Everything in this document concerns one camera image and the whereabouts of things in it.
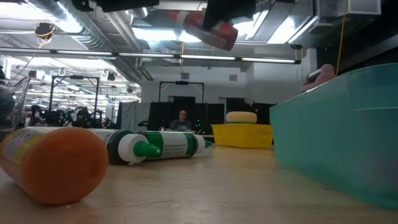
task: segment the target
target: green cap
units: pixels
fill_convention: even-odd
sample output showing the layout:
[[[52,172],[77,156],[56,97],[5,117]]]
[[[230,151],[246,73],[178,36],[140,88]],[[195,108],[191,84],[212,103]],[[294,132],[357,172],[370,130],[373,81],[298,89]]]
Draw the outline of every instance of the green cap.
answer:
[[[211,145],[213,145],[211,141],[205,140],[205,148],[210,147]]]
[[[144,141],[138,141],[134,145],[134,154],[139,157],[149,156],[149,157],[159,157],[160,149],[152,144],[146,143]]]

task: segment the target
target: man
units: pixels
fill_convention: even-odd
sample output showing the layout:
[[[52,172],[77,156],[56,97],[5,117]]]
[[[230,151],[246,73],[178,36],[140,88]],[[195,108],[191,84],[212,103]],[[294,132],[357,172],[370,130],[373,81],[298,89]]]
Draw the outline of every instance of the man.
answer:
[[[188,131],[193,130],[191,121],[187,120],[187,112],[185,110],[180,111],[180,119],[175,119],[170,124],[171,130]]]

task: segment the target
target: tube label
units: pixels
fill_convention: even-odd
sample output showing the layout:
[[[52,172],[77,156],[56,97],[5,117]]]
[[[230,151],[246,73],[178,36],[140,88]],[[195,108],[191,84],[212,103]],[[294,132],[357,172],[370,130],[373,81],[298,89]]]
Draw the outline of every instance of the tube label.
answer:
[[[99,138],[101,138],[104,142],[105,145],[108,145],[108,141],[111,138],[111,136],[116,132],[120,130],[112,130],[112,129],[89,129],[92,133],[96,134]]]
[[[161,132],[163,139],[163,152],[162,157],[181,157],[185,156],[188,150],[188,140],[185,135]]]
[[[21,165],[27,150],[43,136],[59,128],[29,127],[14,131],[0,145],[0,154],[10,161]]]

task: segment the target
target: teal plastic bin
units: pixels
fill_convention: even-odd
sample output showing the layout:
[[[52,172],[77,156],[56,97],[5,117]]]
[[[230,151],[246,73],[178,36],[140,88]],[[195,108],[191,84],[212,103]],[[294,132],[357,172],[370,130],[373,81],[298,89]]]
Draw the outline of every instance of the teal plastic bin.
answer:
[[[398,208],[398,63],[348,72],[271,108],[280,163]]]

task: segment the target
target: table surface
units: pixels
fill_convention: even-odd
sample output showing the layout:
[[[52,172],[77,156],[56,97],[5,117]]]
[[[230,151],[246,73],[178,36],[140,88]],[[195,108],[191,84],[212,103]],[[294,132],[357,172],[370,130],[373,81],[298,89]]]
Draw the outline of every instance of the table surface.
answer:
[[[398,223],[383,210],[280,167],[269,149],[217,147],[191,159],[110,166],[81,202],[32,201],[0,170],[0,223]]]

